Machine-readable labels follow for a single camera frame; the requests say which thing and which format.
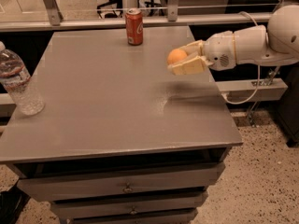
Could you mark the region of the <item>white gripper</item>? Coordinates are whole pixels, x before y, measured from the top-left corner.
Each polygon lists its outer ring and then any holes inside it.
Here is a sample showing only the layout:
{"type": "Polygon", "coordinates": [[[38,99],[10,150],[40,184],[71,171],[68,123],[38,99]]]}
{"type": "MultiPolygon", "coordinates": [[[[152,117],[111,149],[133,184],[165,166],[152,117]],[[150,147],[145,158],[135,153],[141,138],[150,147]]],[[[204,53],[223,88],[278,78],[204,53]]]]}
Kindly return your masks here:
{"type": "Polygon", "coordinates": [[[208,67],[212,70],[223,71],[236,66],[235,36],[232,31],[214,34],[205,42],[197,40],[180,49],[188,55],[196,52],[204,56],[195,56],[186,62],[170,64],[167,69],[176,76],[199,74],[208,67]]]}

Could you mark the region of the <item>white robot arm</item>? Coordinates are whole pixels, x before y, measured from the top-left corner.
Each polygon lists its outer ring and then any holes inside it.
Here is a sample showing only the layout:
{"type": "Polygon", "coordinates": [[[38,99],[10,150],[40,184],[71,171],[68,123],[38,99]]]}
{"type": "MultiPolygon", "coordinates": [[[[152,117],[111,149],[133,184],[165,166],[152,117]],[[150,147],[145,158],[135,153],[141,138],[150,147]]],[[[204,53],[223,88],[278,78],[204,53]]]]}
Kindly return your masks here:
{"type": "Polygon", "coordinates": [[[175,75],[197,74],[210,68],[233,69],[240,64],[283,66],[299,60],[299,6],[276,10],[266,25],[214,34],[178,49],[183,54],[168,63],[175,75]]]}

